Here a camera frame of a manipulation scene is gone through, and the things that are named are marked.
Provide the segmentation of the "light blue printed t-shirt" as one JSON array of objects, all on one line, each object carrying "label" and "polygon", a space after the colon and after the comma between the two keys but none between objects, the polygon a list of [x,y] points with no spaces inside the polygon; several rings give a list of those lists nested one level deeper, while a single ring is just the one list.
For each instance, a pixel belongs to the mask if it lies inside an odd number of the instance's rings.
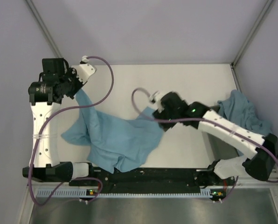
[{"label": "light blue printed t-shirt", "polygon": [[76,101],[81,106],[76,122],[61,137],[69,144],[90,146],[87,160],[113,173],[128,172],[145,164],[164,134],[156,122],[142,116],[121,119],[87,107],[92,101],[80,90]]}]

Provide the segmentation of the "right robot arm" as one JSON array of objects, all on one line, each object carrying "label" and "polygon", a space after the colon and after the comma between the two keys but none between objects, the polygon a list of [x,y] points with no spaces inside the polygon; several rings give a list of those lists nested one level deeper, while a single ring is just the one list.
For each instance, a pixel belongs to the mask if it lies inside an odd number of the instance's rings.
[{"label": "right robot arm", "polygon": [[211,184],[217,185],[224,179],[244,174],[259,181],[269,181],[278,159],[278,138],[274,134],[263,136],[246,130],[200,102],[188,104],[173,91],[167,94],[156,92],[149,100],[157,105],[153,117],[164,131],[182,123],[212,135],[241,152],[241,156],[218,159],[208,166],[207,178]]}]

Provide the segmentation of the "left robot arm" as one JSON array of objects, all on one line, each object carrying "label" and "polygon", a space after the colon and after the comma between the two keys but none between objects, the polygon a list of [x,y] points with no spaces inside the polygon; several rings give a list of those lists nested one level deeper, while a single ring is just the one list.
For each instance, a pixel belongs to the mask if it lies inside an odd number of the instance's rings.
[{"label": "left robot arm", "polygon": [[35,155],[31,178],[37,182],[69,182],[79,178],[85,185],[95,181],[95,173],[86,162],[60,161],[57,147],[58,118],[50,116],[61,109],[64,97],[74,98],[87,83],[96,68],[89,65],[86,56],[79,65],[69,66],[63,58],[42,60],[43,72],[29,89],[33,114],[33,147]]}]

